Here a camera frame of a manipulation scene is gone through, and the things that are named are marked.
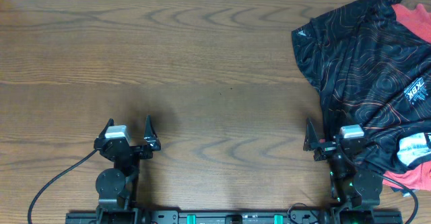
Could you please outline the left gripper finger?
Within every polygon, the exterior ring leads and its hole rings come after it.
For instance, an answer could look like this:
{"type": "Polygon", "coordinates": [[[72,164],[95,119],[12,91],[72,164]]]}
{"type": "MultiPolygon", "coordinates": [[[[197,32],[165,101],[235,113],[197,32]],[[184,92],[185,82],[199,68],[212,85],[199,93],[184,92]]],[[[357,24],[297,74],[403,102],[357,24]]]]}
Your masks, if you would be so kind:
{"type": "Polygon", "coordinates": [[[158,136],[152,126],[151,116],[147,115],[145,119],[144,139],[149,145],[158,144],[158,136]]]}
{"type": "Polygon", "coordinates": [[[106,134],[108,128],[110,126],[113,126],[113,125],[114,125],[114,120],[112,118],[110,118],[108,120],[108,122],[106,123],[105,127],[103,128],[103,130],[101,131],[101,133],[99,134],[99,137],[105,137],[105,134],[106,134]]]}

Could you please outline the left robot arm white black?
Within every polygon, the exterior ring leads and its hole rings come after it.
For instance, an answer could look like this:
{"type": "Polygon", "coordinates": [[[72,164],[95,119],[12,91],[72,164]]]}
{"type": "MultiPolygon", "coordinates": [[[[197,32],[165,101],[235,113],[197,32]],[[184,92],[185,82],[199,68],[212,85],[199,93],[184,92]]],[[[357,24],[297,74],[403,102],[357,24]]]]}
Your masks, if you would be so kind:
{"type": "Polygon", "coordinates": [[[139,162],[151,159],[154,151],[161,150],[160,140],[152,126],[151,116],[146,116],[144,142],[131,146],[125,125],[115,125],[109,119],[106,126],[94,141],[94,149],[114,163],[112,168],[101,172],[96,179],[98,206],[96,224],[150,223],[150,214],[137,207],[137,184],[139,162]]]}

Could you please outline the black patterned sports jersey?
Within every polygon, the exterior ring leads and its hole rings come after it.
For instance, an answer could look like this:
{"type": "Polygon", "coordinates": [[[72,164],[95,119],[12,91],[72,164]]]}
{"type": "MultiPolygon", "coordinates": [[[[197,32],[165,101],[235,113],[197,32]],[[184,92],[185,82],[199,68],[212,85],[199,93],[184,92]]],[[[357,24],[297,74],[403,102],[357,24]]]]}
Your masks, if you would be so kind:
{"type": "Polygon", "coordinates": [[[407,26],[401,2],[357,0],[292,32],[325,136],[360,125],[366,145],[355,160],[397,174],[430,160],[430,22],[407,26]]]}

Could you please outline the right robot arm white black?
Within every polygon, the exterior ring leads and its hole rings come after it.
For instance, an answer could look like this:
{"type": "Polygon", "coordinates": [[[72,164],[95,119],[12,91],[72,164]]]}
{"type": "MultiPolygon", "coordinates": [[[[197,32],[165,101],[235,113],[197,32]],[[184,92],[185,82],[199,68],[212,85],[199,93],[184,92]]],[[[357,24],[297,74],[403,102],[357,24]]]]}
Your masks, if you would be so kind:
{"type": "Polygon", "coordinates": [[[360,125],[340,128],[331,140],[318,137],[312,120],[306,120],[304,151],[313,151],[315,161],[329,164],[331,196],[337,205],[321,211],[318,223],[374,223],[373,207],[380,204],[382,178],[363,170],[352,158],[365,147],[360,125]]]}

